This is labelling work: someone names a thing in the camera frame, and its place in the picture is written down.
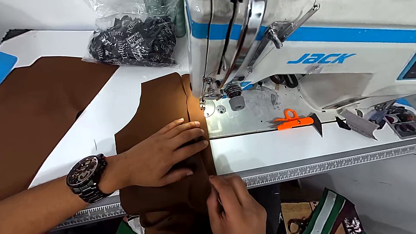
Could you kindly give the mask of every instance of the black metal watch band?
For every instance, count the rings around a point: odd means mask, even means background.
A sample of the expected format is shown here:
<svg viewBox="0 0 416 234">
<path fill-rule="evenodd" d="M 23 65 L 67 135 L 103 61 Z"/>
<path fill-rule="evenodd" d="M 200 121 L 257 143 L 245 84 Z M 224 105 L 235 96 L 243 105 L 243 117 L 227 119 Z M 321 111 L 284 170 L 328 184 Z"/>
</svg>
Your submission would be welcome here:
<svg viewBox="0 0 416 234">
<path fill-rule="evenodd" d="M 90 180 L 88 184 L 80 188 L 71 188 L 73 193 L 77 194 L 84 202 L 95 203 L 103 198 L 106 198 L 111 195 L 101 192 L 98 184 Z"/>
</svg>

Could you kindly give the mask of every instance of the hand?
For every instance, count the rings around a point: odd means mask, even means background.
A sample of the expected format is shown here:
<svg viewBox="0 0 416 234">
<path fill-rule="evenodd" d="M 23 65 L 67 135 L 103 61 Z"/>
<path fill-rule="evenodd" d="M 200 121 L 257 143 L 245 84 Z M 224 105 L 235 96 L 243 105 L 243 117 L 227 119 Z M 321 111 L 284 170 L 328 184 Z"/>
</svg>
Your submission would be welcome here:
<svg viewBox="0 0 416 234">
<path fill-rule="evenodd" d="M 207 200 L 209 219 L 213 234 L 260 234 L 266 233 L 266 210 L 248 193 L 239 176 L 210 177 L 218 197 L 211 191 Z"/>
<path fill-rule="evenodd" d="M 183 118 L 175 120 L 128 151 L 108 157 L 100 189 L 110 193 L 131 185 L 159 187 L 192 175 L 192 170 L 188 168 L 169 170 L 176 163 L 205 149 L 208 141 L 179 148 L 204 135 L 199 122 L 182 123 Z"/>
</svg>

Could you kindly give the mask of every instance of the metal guide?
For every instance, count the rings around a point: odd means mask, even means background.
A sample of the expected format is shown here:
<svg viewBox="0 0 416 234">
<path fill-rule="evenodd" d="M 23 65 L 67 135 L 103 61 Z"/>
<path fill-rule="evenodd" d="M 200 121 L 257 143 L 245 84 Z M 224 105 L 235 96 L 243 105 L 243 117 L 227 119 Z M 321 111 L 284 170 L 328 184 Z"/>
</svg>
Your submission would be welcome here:
<svg viewBox="0 0 416 234">
<path fill-rule="evenodd" d="M 294 167 L 284 170 L 267 172 L 263 174 L 243 177 L 243 181 L 247 187 L 262 186 L 266 184 L 274 184 L 291 179 L 307 177 L 312 174 L 327 172 L 329 170 L 358 165 L 366 162 L 373 162 L 381 159 L 402 156 L 406 154 L 416 153 L 416 144 L 397 147 L 392 149 L 381 150 L 372 153 L 354 155 L 350 157 L 334 159 L 326 162 L 319 162 L 300 167 Z"/>
<path fill-rule="evenodd" d="M 65 222 L 59 224 L 56 229 L 65 228 L 67 226 L 77 226 L 94 221 L 101 221 L 105 219 L 115 218 L 125 215 L 125 211 L 121 207 L 120 202 L 115 204 L 110 204 L 101 207 L 95 207 L 90 209 L 84 209 L 77 212 L 71 218 L 65 220 Z"/>
<path fill-rule="evenodd" d="M 339 159 L 325 160 L 324 162 L 310 163 L 299 167 L 291 167 L 271 172 L 265 172 L 264 170 L 270 171 L 270 169 L 264 168 L 257 171 L 255 175 L 247 177 L 242 176 L 242 179 L 246 183 L 247 187 L 259 187 L 267 184 L 280 183 L 291 179 L 307 177 L 314 174 L 327 172 L 333 169 L 408 154 L 416 154 L 416 144 L 410 144 L 401 147 L 393 147 L 390 149 L 384 149 L 370 153 L 357 154 L 354 156 L 343 157 Z M 119 199 L 116 202 L 108 201 L 108 203 L 106 202 L 106 204 L 107 205 L 85 209 L 77 212 L 74 216 L 67 219 L 62 224 L 58 225 L 55 228 L 55 230 L 125 215 L 125 211 L 121 207 Z"/>
</svg>

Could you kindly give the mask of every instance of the jack logo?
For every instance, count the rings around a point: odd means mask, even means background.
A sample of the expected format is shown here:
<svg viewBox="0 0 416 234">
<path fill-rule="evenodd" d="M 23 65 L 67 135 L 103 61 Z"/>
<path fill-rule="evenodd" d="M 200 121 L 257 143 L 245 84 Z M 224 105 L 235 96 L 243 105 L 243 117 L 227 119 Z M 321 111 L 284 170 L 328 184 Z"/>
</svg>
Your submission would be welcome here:
<svg viewBox="0 0 416 234">
<path fill-rule="evenodd" d="M 346 58 L 356 54 L 304 54 L 298 60 L 288 61 L 288 64 L 297 63 L 343 63 Z"/>
</svg>

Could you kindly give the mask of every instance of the wrist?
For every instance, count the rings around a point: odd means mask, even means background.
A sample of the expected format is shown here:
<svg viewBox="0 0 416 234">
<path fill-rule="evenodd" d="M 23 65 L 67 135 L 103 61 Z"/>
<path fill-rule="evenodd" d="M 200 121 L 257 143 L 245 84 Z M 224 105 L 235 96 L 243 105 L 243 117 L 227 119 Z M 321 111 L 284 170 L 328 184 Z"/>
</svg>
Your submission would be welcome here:
<svg viewBox="0 0 416 234">
<path fill-rule="evenodd" d="M 126 173 L 124 154 L 107 157 L 106 161 L 107 166 L 98 184 L 101 192 L 109 194 L 127 187 L 129 179 L 128 173 Z"/>
</svg>

